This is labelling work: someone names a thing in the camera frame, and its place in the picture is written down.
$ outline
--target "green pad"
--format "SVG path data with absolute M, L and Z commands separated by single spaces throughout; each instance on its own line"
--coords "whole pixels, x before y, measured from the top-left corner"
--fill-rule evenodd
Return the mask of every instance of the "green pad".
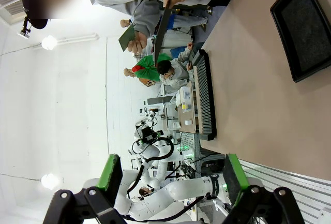
M 227 154 L 223 177 L 228 187 L 230 201 L 235 206 L 243 191 L 250 185 L 236 154 Z
M 122 176 L 123 173 L 119 156 L 117 154 L 109 155 L 97 187 L 104 191 L 105 196 L 113 205 L 115 204 Z

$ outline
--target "black tray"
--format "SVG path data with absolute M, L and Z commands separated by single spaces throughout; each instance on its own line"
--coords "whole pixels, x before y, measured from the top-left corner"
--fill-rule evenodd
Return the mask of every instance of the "black tray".
M 270 11 L 294 82 L 331 65 L 331 27 L 317 0 L 277 0 Z

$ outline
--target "floor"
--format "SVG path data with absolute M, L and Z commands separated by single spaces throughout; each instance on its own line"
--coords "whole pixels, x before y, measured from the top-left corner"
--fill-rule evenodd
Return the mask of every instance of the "floor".
M 206 11 L 203 10 L 194 10 L 193 14 L 196 16 L 202 16 L 208 18 L 208 24 L 206 27 L 206 31 L 202 30 L 201 27 L 196 26 L 193 28 L 194 33 L 194 43 L 198 42 L 205 42 L 212 30 L 214 29 L 214 26 L 216 25 L 218 19 L 223 14 L 226 7 L 218 6 L 213 8 L 213 13 L 210 15 Z

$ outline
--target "table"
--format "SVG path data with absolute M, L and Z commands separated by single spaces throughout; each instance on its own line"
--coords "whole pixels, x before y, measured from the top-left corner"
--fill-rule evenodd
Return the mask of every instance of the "table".
M 231 0 L 203 46 L 217 137 L 203 148 L 331 180 L 331 67 L 294 83 L 270 14 L 276 0 Z M 331 0 L 318 0 L 331 21 Z
M 181 125 L 181 128 L 179 129 L 180 132 L 190 132 L 190 133 L 196 133 L 197 132 L 197 117 L 195 116 L 195 91 L 193 91 L 193 85 L 192 82 L 189 82 L 187 87 L 190 88 L 191 93 L 191 100 L 192 100 L 192 110 L 186 113 L 183 113 L 182 105 L 178 107 L 178 119 L 179 123 Z M 185 125 L 185 121 L 192 121 L 192 125 Z

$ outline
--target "paper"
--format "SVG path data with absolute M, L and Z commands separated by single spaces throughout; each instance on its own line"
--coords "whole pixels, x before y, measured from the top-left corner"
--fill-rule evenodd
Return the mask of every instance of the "paper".
M 136 34 L 134 33 L 133 25 L 130 25 L 126 31 L 122 34 L 122 36 L 118 39 L 119 44 L 123 51 L 128 48 L 129 42 L 136 38 Z

